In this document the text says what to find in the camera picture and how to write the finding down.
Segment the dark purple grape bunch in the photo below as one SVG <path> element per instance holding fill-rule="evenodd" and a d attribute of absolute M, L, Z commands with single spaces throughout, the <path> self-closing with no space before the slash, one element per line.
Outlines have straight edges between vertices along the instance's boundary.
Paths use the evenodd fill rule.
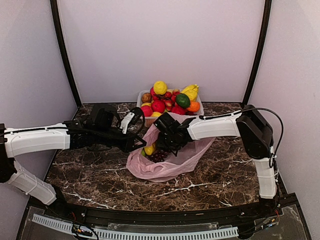
<path fill-rule="evenodd" d="M 153 154 L 148 156 L 148 159 L 152 161 L 153 163 L 160 163 L 164 162 L 166 158 L 168 157 L 169 152 L 165 150 L 157 150 Z"/>

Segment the pink plastic bag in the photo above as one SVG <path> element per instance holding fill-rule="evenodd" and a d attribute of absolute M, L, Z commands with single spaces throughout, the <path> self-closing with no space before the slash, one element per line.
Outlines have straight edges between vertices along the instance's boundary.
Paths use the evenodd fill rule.
<path fill-rule="evenodd" d="M 175 120 L 180 123 L 178 128 L 185 128 L 188 132 L 198 116 L 179 115 L 168 112 Z M 154 124 L 147 130 L 143 139 L 146 147 L 157 142 L 159 130 Z M 154 163 L 148 159 L 149 155 L 142 156 L 144 148 L 135 150 L 129 154 L 126 167 L 135 177 L 148 180 L 154 183 L 162 183 L 171 180 L 180 174 L 192 172 L 198 164 L 200 158 L 206 153 L 214 142 L 214 137 L 207 137 L 200 140 L 193 140 L 178 152 L 169 152 L 163 162 Z"/>

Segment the yellow fruit from bag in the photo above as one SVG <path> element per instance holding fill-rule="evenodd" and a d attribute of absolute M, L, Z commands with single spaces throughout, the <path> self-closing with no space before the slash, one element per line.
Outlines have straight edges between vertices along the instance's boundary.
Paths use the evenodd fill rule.
<path fill-rule="evenodd" d="M 187 87 L 185 87 L 185 88 L 181 91 L 181 93 L 182 93 L 182 94 L 186 94 L 186 95 L 189 97 L 189 99 L 190 99 L 191 102 L 195 102 L 196 99 L 197 99 L 197 96 L 198 96 L 198 92 L 197 92 L 197 91 L 194 91 L 194 90 L 191 90 L 191 85 L 188 85 Z"/>

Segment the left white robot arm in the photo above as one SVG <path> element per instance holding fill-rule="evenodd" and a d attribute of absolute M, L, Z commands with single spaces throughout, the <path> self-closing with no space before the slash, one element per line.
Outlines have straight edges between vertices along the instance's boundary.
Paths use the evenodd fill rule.
<path fill-rule="evenodd" d="M 53 151 L 74 150 L 93 145 L 117 147 L 124 153 L 130 153 L 146 146 L 137 132 L 111 127 L 108 130 L 94 130 L 77 121 L 65 121 L 49 126 L 33 128 L 6 128 L 0 125 L 0 181 L 12 185 L 30 195 L 60 218 L 71 213 L 64 196 L 57 187 L 44 182 L 26 170 L 15 159 L 17 156 Z"/>

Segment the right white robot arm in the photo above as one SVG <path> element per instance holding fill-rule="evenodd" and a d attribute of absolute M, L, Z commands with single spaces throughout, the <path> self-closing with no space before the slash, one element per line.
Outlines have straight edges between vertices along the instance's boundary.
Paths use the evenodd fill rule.
<path fill-rule="evenodd" d="M 272 126 L 263 117 L 263 108 L 247 105 L 243 109 L 216 116 L 197 115 L 179 122 L 168 112 L 154 121 L 159 130 L 157 146 L 175 156 L 189 142 L 216 137 L 239 137 L 246 154 L 253 160 L 259 183 L 255 213 L 266 217 L 275 208 L 275 159 L 278 145 L 274 144 Z"/>

